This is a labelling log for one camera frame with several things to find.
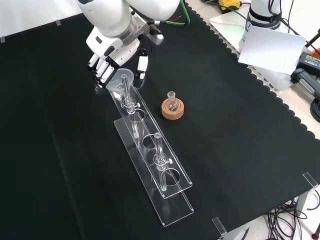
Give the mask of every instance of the glass test tube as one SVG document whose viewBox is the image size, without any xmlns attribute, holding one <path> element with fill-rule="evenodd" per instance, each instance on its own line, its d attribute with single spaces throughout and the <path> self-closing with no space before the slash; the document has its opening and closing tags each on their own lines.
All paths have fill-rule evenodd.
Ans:
<svg viewBox="0 0 320 240">
<path fill-rule="evenodd" d="M 167 190 L 167 181 L 166 181 L 166 164 L 163 152 L 163 145 L 161 134 L 159 132 L 154 134 L 154 143 L 155 143 L 155 161 L 157 165 L 157 169 L 159 170 L 159 177 L 160 177 L 160 187 L 162 191 Z"/>
<path fill-rule="evenodd" d="M 125 105 L 129 106 L 132 103 L 132 101 L 131 101 L 131 96 L 130 96 L 130 88 L 129 88 L 129 85 L 128 85 L 128 76 L 127 76 L 127 74 L 122 74 L 121 75 L 121 80 L 122 80 L 123 91 L 124 91 Z"/>
<path fill-rule="evenodd" d="M 133 136 L 135 139 L 139 138 L 139 131 L 138 131 L 138 125 L 137 122 L 135 121 L 135 112 L 130 112 L 129 113 L 129 119 L 131 122 L 131 127 L 132 127 L 132 132 Z"/>
</svg>

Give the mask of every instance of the black cloth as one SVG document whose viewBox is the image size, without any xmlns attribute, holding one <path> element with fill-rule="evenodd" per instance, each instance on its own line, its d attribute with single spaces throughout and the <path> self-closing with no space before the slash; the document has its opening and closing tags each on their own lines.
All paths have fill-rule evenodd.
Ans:
<svg viewBox="0 0 320 240">
<path fill-rule="evenodd" d="M 160 26 L 160 47 L 142 40 L 141 95 L 193 182 L 194 214 L 160 225 L 114 128 L 120 114 L 94 93 L 80 14 L 0 45 L 3 239 L 217 239 L 213 218 L 231 231 L 309 190 L 303 173 L 320 182 L 319 141 L 188 11 L 189 26 Z M 184 102 L 180 120 L 161 115 L 169 91 Z"/>
</svg>

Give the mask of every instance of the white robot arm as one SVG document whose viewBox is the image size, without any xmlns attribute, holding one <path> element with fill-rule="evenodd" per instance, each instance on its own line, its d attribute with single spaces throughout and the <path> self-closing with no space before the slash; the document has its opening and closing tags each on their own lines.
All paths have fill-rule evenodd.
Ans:
<svg viewBox="0 0 320 240">
<path fill-rule="evenodd" d="M 180 0 L 77 0 L 94 29 L 87 45 L 94 52 L 89 61 L 100 87 L 105 87 L 117 67 L 125 64 L 140 45 L 138 37 L 145 35 L 159 45 L 162 34 L 151 35 L 150 26 L 130 6 L 145 16 L 164 21 L 171 17 Z M 138 75 L 144 78 L 148 66 L 146 53 L 140 54 Z"/>
</svg>

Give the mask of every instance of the acrylic base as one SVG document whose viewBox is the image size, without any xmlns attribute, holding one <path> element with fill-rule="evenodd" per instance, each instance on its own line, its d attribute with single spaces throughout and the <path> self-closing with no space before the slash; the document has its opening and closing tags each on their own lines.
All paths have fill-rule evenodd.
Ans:
<svg viewBox="0 0 320 240">
<path fill-rule="evenodd" d="M 146 165 L 146 160 L 137 149 L 136 143 L 128 130 L 125 120 L 120 118 L 114 121 L 114 125 L 144 185 L 161 224 L 164 227 L 167 227 L 192 214 L 194 209 L 183 191 L 168 198 L 163 198 L 160 194 L 159 188 Z"/>
</svg>

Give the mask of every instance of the cable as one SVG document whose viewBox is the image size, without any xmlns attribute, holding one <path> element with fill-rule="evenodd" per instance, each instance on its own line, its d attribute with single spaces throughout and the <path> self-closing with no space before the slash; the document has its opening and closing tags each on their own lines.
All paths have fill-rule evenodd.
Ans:
<svg viewBox="0 0 320 240">
<path fill-rule="evenodd" d="M 280 21 L 281 21 L 284 25 L 286 25 L 295 35 L 300 36 L 300 34 L 297 33 L 288 23 L 286 23 L 283 18 L 281 18 Z M 318 51 L 318 49 L 316 49 L 310 42 L 306 41 L 306 43 L 309 44 L 310 47 L 312 47 L 312 48 L 320 55 L 320 51 Z"/>
<path fill-rule="evenodd" d="M 186 18 L 186 22 L 165 21 L 166 24 L 174 25 L 178 27 L 185 27 L 187 24 L 190 24 L 190 17 L 186 8 L 185 0 L 180 0 L 180 3 Z"/>
<path fill-rule="evenodd" d="M 216 5 L 216 6 L 220 6 L 220 7 L 222 7 L 222 8 L 226 8 L 226 9 L 228 9 L 228 10 L 230 10 L 230 11 L 232 11 L 232 12 L 235 12 L 236 14 L 240 15 L 242 18 L 244 18 L 244 20 L 247 21 L 247 18 L 246 18 L 245 16 L 243 16 L 241 13 L 237 12 L 236 10 L 232 9 L 231 7 L 223 6 L 223 5 L 220 5 L 220 4 L 215 3 L 215 2 L 212 2 L 212 1 L 214 1 L 214 0 L 206 1 L 205 3 L 207 3 L 207 4 L 212 4 L 212 5 Z"/>
<path fill-rule="evenodd" d="M 290 7 L 290 11 L 289 11 L 289 16 L 288 16 L 288 25 L 289 25 L 289 26 L 290 26 L 289 21 L 290 21 L 291 10 L 292 10 L 292 7 L 293 7 L 293 5 L 294 5 L 294 2 L 295 2 L 295 0 L 292 0 L 291 7 Z"/>
<path fill-rule="evenodd" d="M 180 0 L 181 3 L 181 7 L 183 9 L 184 15 L 185 15 L 185 22 L 176 22 L 176 21 L 155 21 L 155 20 L 151 20 L 151 21 L 147 21 L 148 25 L 151 24 L 169 24 L 169 25 L 173 25 L 176 27 L 185 27 L 186 25 L 190 24 L 190 17 L 186 8 L 186 2 L 185 0 Z"/>
<path fill-rule="evenodd" d="M 307 219 L 308 217 L 304 212 L 297 210 L 298 201 L 299 199 L 297 202 L 291 200 L 290 204 L 284 204 L 267 213 L 267 224 L 270 229 L 270 239 L 273 238 L 275 240 L 285 240 L 285 237 L 293 239 L 298 226 L 300 229 L 300 239 L 302 240 L 302 227 L 300 224 L 300 219 Z M 293 224 L 279 216 L 285 213 L 293 216 Z M 302 213 L 305 217 L 298 216 L 298 213 Z M 289 226 L 291 234 L 285 233 L 285 231 L 281 228 L 280 221 Z"/>
<path fill-rule="evenodd" d="M 313 210 L 316 210 L 317 208 L 320 207 L 320 194 L 319 194 L 319 192 L 317 190 L 315 190 L 315 192 L 316 192 L 316 194 L 318 195 L 318 198 L 319 198 L 318 199 L 319 200 L 318 205 L 315 208 L 307 208 L 307 210 L 313 211 Z"/>
<path fill-rule="evenodd" d="M 249 232 L 249 229 L 250 229 L 250 227 L 248 227 L 248 229 L 245 230 L 245 233 L 244 233 L 243 237 L 241 238 L 241 240 L 245 240 L 246 239 L 246 237 L 248 235 L 248 232 Z"/>
</svg>

